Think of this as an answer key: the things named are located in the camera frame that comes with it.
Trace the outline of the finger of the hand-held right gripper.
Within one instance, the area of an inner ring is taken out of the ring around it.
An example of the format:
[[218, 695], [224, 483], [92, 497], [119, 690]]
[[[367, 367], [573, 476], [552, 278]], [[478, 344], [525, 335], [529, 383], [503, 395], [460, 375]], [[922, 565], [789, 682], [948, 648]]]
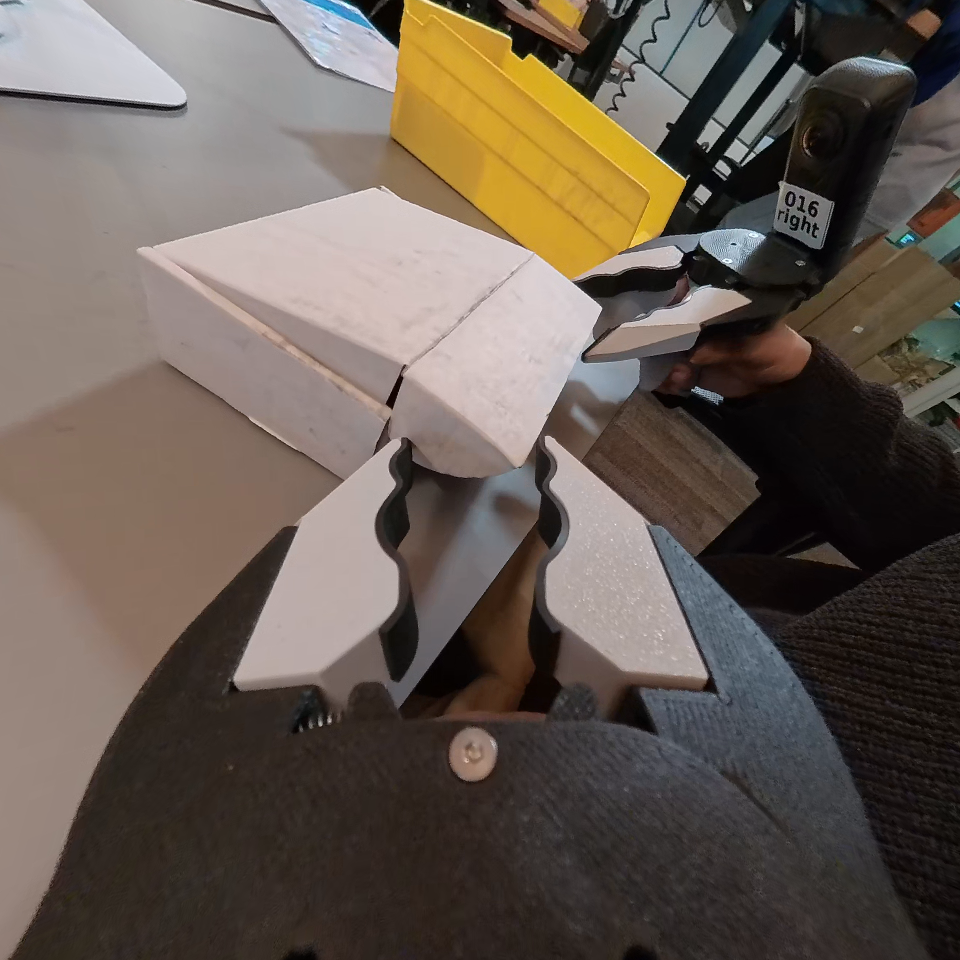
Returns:
[[674, 294], [687, 282], [692, 253], [680, 247], [642, 247], [618, 253], [572, 279], [594, 300]]
[[749, 295], [699, 287], [677, 304], [606, 330], [583, 352], [582, 361], [610, 363], [682, 353], [693, 348], [705, 327], [747, 319], [753, 310]]

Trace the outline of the person's right hand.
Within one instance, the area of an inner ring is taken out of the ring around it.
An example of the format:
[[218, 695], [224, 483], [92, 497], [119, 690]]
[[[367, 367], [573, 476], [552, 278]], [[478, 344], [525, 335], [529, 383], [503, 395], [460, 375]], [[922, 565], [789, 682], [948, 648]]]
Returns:
[[810, 341], [779, 324], [758, 334], [696, 346], [654, 390], [667, 396], [701, 389], [724, 399], [750, 397], [797, 378], [811, 354]]

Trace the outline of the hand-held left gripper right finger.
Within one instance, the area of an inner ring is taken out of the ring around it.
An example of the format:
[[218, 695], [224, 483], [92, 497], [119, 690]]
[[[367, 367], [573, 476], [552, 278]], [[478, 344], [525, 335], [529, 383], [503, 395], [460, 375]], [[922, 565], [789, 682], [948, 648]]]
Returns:
[[702, 692], [710, 674], [651, 526], [556, 438], [539, 439], [529, 650], [564, 689], [587, 687], [600, 716], [637, 689]]

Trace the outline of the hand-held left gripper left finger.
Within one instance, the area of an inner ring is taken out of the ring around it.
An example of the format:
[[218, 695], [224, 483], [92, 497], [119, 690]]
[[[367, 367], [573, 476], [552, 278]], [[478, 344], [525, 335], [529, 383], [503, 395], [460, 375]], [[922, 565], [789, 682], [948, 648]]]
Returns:
[[233, 676], [240, 691], [317, 687], [341, 710], [360, 684], [393, 700], [419, 626], [400, 546], [410, 530], [409, 439], [393, 439], [295, 527]]

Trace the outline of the grey desk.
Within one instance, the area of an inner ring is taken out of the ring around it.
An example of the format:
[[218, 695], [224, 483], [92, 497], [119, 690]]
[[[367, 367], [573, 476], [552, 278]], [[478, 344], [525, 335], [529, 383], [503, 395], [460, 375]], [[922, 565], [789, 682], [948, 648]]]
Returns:
[[2, 958], [144, 680], [335, 481], [162, 363], [138, 249], [370, 186], [508, 237], [275, 22], [91, 5], [187, 105], [2, 98]]

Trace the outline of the white cardboard box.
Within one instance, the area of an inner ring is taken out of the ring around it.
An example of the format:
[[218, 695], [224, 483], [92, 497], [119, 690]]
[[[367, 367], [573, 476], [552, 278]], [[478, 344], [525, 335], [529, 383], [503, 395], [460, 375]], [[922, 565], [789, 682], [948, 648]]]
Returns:
[[137, 251], [161, 358], [347, 479], [384, 443], [518, 469], [599, 304], [523, 246], [383, 187]]

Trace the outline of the person's right forearm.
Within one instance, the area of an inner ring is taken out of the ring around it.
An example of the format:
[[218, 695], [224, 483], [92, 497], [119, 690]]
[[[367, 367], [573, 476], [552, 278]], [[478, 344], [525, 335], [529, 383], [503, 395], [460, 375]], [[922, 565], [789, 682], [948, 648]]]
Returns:
[[894, 390], [805, 339], [812, 353], [799, 376], [727, 398], [734, 421], [796, 486], [825, 539], [861, 570], [957, 537], [958, 462], [947, 444], [906, 416]]

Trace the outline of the light wooden box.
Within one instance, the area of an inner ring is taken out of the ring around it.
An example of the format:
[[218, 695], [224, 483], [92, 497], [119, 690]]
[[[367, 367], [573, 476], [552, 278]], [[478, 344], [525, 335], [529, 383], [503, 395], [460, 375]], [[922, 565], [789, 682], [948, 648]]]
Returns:
[[923, 323], [958, 301], [958, 269], [918, 245], [898, 247], [884, 238], [863, 246], [822, 292], [786, 318], [801, 336], [818, 340], [859, 377], [903, 385], [932, 376], [940, 362], [909, 359], [903, 342]]

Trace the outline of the laminated instruction sheet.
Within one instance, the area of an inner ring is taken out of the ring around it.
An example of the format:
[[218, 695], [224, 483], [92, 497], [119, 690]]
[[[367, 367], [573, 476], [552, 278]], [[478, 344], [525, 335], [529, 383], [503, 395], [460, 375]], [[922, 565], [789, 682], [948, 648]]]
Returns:
[[315, 65], [343, 78], [394, 93], [398, 48], [366, 15], [343, 1], [260, 1]]

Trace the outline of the white document stand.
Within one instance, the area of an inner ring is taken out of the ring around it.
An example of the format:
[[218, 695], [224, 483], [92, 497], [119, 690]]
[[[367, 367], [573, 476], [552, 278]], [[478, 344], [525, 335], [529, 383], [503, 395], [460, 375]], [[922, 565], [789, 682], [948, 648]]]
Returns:
[[82, 1], [1, 3], [3, 96], [178, 111], [186, 91]]

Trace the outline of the yellow storage bin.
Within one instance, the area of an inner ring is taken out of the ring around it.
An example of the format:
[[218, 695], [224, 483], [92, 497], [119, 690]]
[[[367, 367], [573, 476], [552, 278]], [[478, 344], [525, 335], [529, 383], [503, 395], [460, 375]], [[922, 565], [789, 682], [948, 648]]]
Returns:
[[390, 136], [573, 280], [657, 238], [687, 180], [510, 38], [405, 2]]

